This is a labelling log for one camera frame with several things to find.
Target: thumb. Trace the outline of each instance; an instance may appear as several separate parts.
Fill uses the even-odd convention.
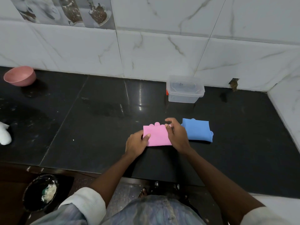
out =
[[[148,140],[150,138],[151,134],[147,134],[143,139],[142,139],[142,144],[146,147],[148,144]]]
[[[165,127],[167,129],[169,139],[172,138],[174,136],[172,128],[168,124],[165,124]]]

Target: transparent lid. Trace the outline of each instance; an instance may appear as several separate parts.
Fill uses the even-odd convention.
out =
[[[167,90],[170,95],[189,97],[203,97],[205,93],[201,79],[193,76],[169,76]]]

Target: person's right arm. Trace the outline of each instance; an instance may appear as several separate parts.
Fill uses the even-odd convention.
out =
[[[167,118],[165,121],[171,122],[171,127],[166,124],[166,129],[173,147],[190,162],[231,225],[239,225],[248,212],[264,207],[261,202],[198,155],[190,147],[185,128],[175,118]]]

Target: blue rubber glove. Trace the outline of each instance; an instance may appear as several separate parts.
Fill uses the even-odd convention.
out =
[[[208,121],[183,118],[181,125],[185,128],[189,140],[205,140],[212,142],[214,133],[209,129]]]

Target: pink folded cloth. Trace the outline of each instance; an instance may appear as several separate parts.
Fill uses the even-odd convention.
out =
[[[154,125],[144,125],[143,129],[143,136],[146,136],[148,133],[151,134],[148,140],[148,146],[172,145],[168,138],[165,125],[160,125],[159,122],[156,122]]]

